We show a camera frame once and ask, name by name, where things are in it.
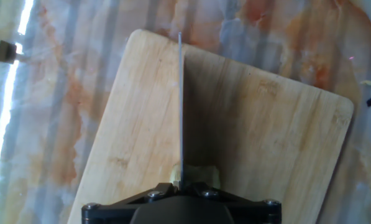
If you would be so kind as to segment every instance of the wood grain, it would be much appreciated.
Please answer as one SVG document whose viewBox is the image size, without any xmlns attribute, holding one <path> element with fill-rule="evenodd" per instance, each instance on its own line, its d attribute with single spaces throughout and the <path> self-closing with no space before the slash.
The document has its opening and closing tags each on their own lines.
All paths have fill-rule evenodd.
<svg viewBox="0 0 371 224">
<path fill-rule="evenodd" d="M 70 215 L 167 182 L 179 160 L 177 44 L 147 31 L 127 43 Z M 314 223 L 352 117 L 341 96 L 183 46 L 187 164 L 215 165 L 223 190 L 283 203 L 283 223 Z"/>
</svg>

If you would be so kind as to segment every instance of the knife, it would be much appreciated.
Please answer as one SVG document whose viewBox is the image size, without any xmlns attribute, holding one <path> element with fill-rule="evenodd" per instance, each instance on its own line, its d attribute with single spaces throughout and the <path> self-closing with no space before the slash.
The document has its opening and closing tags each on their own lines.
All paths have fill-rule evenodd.
<svg viewBox="0 0 371 224">
<path fill-rule="evenodd" d="M 183 148 L 183 97 L 184 97 L 184 69 L 181 51 L 181 32 L 178 33 L 178 84 L 180 87 L 180 190 L 184 189 L 184 148 Z"/>
</svg>

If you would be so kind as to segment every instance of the screw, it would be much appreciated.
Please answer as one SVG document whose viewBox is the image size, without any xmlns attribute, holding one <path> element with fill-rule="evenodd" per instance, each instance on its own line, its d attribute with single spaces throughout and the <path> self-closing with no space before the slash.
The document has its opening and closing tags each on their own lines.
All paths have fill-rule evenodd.
<svg viewBox="0 0 371 224">
<path fill-rule="evenodd" d="M 216 197 L 218 196 L 218 192 L 215 192 L 213 190 L 205 190 L 204 192 L 202 192 L 202 195 L 204 197 Z"/>
<path fill-rule="evenodd" d="M 88 203 L 85 206 L 83 206 L 83 208 L 88 209 L 88 210 L 91 210 L 91 209 L 98 208 L 100 205 L 101 204 L 98 204 L 98 203 L 95 203 L 95 202 L 91 202 L 91 203 Z"/>
<path fill-rule="evenodd" d="M 160 191 L 157 191 L 157 190 L 154 190 L 154 191 L 151 191 L 151 192 L 148 193 L 148 196 L 152 197 L 152 198 L 159 197 L 159 196 L 162 196 L 162 195 L 164 195 L 164 193 L 160 192 Z"/>
<path fill-rule="evenodd" d="M 265 199 L 263 202 L 267 205 L 280 205 L 280 202 L 274 199 Z"/>
</svg>

